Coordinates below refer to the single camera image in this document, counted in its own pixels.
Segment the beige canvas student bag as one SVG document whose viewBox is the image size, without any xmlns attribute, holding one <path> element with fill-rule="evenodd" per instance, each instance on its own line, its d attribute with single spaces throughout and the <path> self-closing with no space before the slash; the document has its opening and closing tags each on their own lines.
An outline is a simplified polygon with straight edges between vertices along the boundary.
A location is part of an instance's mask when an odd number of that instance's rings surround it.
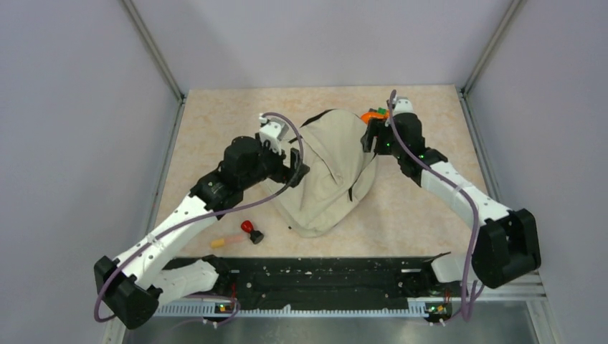
<svg viewBox="0 0 608 344">
<path fill-rule="evenodd" d="M 364 152 L 366 124 L 355 113 L 331 109 L 285 134 L 283 148 L 304 148 L 309 171 L 295 188 L 272 204 L 289 229 L 304 238 L 320 237 L 353 211 L 371 190 L 378 160 Z"/>
</svg>

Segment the red black stamp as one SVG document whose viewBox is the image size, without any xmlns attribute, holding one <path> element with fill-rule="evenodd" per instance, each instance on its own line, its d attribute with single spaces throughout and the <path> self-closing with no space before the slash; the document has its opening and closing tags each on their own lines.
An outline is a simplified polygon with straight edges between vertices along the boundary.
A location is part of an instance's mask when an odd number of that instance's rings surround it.
<svg viewBox="0 0 608 344">
<path fill-rule="evenodd" d="M 249 220 L 243 221 L 240 227 L 241 230 L 248 235 L 249 240 L 253 244 L 259 244 L 265 237 L 265 235 L 261 231 L 257 230 L 254 224 Z"/>
</svg>

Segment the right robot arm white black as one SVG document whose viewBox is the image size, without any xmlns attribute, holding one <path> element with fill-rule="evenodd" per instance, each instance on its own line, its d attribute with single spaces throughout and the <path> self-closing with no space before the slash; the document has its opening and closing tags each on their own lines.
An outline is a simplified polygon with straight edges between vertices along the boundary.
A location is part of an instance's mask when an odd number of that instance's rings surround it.
<svg viewBox="0 0 608 344">
<path fill-rule="evenodd" d="M 441 199 L 472 229 L 472 249 L 446 254 L 420 276 L 429 295 L 440 295 L 450 282 L 467 280 L 496 289 L 541 266 L 536 219 L 527 209 L 512 210 L 483 193 L 456 171 L 447 157 L 427 146 L 414 113 L 363 115 L 363 150 L 393 156 L 400 171 Z"/>
</svg>

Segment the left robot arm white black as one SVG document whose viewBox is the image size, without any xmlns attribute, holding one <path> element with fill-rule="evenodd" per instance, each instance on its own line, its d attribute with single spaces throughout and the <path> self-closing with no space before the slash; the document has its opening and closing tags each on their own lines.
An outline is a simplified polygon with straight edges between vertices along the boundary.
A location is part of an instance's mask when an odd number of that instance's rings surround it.
<svg viewBox="0 0 608 344">
<path fill-rule="evenodd" d="M 223 216 L 266 204 L 297 186 L 309 168 L 303 162 L 303 139 L 297 135 L 295 141 L 297 147 L 285 153 L 276 136 L 233 139 L 217 168 L 202 176 L 155 229 L 117 257 L 99 258 L 94 264 L 94 320 L 117 318 L 133 330 L 179 299 L 201 292 L 225 294 L 228 274 L 204 259 L 174 269 L 166 266 Z"/>
</svg>

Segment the orange tape dispenser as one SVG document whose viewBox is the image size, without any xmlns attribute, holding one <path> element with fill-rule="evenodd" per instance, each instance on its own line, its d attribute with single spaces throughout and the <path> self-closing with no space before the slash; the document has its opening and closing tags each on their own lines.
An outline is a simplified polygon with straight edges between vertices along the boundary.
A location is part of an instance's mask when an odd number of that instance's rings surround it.
<svg viewBox="0 0 608 344">
<path fill-rule="evenodd" d="M 389 117 L 389 111 L 385 108 L 378 107 L 376 109 L 370 108 L 366 113 L 361 116 L 361 120 L 368 124 L 370 120 L 386 120 Z"/>
</svg>

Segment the yellow pink highlighter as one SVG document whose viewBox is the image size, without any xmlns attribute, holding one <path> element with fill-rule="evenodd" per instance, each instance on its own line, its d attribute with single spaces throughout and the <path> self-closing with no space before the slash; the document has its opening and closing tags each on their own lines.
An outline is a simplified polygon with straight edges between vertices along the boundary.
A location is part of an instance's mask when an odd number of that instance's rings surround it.
<svg viewBox="0 0 608 344">
<path fill-rule="evenodd" d="M 210 242 L 209 246 L 212 249 L 218 249 L 221 247 L 225 247 L 225 246 L 229 246 L 232 244 L 236 244 L 239 242 L 242 242 L 246 239 L 247 237 L 241 234 L 237 234 L 237 235 L 232 235 L 232 236 L 225 236 L 219 239 L 215 239 L 213 241 Z"/>
</svg>

